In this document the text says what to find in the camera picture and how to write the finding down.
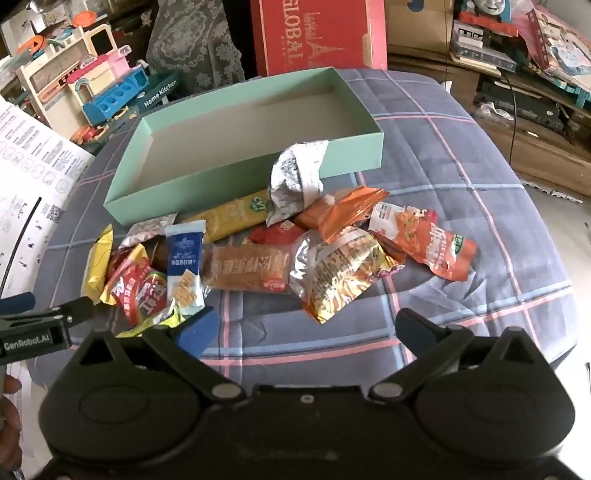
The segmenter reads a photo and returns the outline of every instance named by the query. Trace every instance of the black wire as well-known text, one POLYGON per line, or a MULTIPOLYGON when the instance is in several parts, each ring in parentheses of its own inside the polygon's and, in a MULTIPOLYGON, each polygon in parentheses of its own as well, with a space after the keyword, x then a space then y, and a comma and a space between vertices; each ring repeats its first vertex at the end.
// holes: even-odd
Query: black wire
POLYGON ((511 89, 511 95, 513 96, 513 138, 511 139, 511 150, 509 151, 509 166, 511 166, 511 162, 513 161, 513 145, 515 145, 515 136, 517 135, 517 100, 515 98, 515 92, 513 90, 513 85, 509 81, 509 78, 502 70, 499 70, 501 75, 505 78, 507 85, 511 89))
POLYGON ((443 23, 445 23, 445 38, 446 38, 446 42, 447 42, 446 43, 447 51, 445 52, 445 80, 444 80, 445 81, 445 88, 447 89, 447 61, 449 59, 450 51, 452 49, 452 37, 447 32, 447 0, 443 0, 443 18, 444 18, 443 23))
POLYGON ((4 276, 2 278, 2 283, 0 283, 0 295, 2 295, 2 292, 4 291, 4 286, 6 285, 6 281, 8 279, 8 274, 10 273, 10 268, 12 266, 12 262, 14 261, 14 258, 17 256, 17 250, 18 250, 19 245, 21 244, 22 237, 25 235, 25 230, 29 226, 29 223, 31 223, 31 219, 33 218, 33 215, 35 215, 35 212, 37 211, 37 208, 39 207, 40 203, 41 203, 41 197, 39 197, 37 199, 37 201, 35 202, 35 205, 33 206, 31 213, 29 213, 29 216, 27 217, 25 224, 22 226, 21 233, 18 234, 17 241, 14 244, 14 249, 12 250, 12 253, 10 255, 10 259, 8 260, 8 265, 6 267, 6 271, 4 272, 4 276))

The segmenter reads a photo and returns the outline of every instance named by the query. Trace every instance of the floor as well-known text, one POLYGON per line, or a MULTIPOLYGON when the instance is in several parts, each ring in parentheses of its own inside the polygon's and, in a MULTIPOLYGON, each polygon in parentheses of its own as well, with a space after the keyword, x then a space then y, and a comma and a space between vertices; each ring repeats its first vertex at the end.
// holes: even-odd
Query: floor
MULTIPOLYGON (((588 446, 591 445, 591 394, 585 362, 591 361, 589 349, 589 319, 591 317, 591 233, 587 235, 585 222, 591 224, 591 205, 577 204, 566 199, 551 197, 539 190, 527 187, 540 215, 570 274, 579 307, 582 326, 577 348, 559 367, 557 374, 573 400, 577 419, 575 427, 565 440, 560 452, 561 460, 581 478, 591 480, 591 462, 588 446)), ((29 477, 49 459, 36 425, 37 411, 44 391, 33 386, 31 398, 24 404, 24 430, 27 440, 34 445, 35 458, 25 459, 23 470, 29 477)))

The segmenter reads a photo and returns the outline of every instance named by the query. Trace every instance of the blue biscuit package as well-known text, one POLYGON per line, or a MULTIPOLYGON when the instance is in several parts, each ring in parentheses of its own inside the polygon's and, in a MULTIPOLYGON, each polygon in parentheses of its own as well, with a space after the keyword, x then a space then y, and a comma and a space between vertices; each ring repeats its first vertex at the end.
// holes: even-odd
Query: blue biscuit package
POLYGON ((168 303, 175 302, 188 318, 205 306, 199 276, 205 220, 164 229, 168 245, 168 303))

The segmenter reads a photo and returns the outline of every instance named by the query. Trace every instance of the finger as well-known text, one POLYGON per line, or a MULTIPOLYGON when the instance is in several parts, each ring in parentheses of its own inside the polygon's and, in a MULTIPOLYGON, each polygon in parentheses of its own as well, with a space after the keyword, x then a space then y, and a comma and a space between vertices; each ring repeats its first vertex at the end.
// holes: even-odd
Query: finger
POLYGON ((8 425, 0 430, 0 463, 8 468, 8 463, 14 456, 18 448, 18 442, 21 439, 21 433, 8 425))
POLYGON ((8 470, 9 472, 13 472, 13 471, 19 469, 21 466, 22 466, 22 450, 20 447, 17 447, 17 449, 14 451, 14 453, 12 454, 12 457, 7 462, 7 464, 4 466, 4 468, 6 470, 8 470))
POLYGON ((18 392, 22 388, 22 383, 20 383, 16 378, 7 375, 4 379, 4 393, 6 395, 12 395, 13 393, 18 392))
POLYGON ((21 431, 21 418, 18 414, 18 410, 6 397, 0 399, 0 416, 6 420, 6 425, 10 425, 19 432, 21 431))

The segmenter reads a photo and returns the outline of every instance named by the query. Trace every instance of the open cardboard box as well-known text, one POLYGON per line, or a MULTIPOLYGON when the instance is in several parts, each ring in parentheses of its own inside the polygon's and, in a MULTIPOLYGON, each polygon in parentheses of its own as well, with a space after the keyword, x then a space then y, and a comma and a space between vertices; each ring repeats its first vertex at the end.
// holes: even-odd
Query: open cardboard box
POLYGON ((329 140, 320 177, 381 165, 384 133, 334 68, 240 83, 142 118, 105 207, 129 225, 268 186, 287 147, 329 140))

